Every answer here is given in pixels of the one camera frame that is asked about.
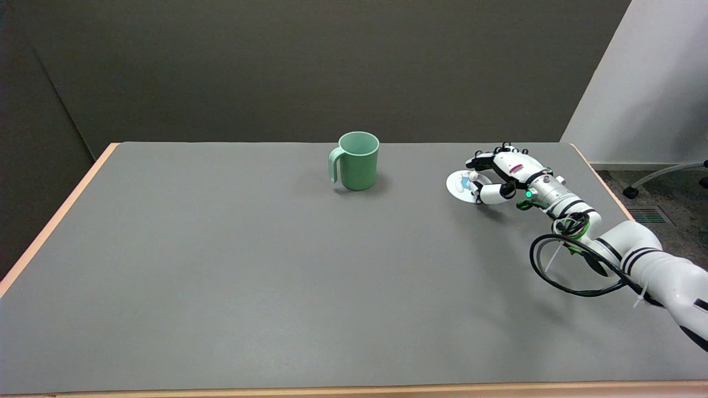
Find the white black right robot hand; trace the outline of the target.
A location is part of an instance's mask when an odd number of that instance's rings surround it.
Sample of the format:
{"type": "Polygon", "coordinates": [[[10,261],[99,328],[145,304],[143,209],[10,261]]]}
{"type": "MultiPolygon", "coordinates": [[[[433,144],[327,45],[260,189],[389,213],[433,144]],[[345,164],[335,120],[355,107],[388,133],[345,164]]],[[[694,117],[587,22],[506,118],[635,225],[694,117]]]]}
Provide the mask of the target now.
{"type": "Polygon", "coordinates": [[[510,201],[517,191],[524,191],[524,200],[529,202],[534,197],[531,184],[544,176],[554,176],[550,168],[529,156],[528,149],[518,149],[510,143],[502,143],[494,151],[476,151],[466,167],[470,169],[471,196],[478,205],[510,201]]]}

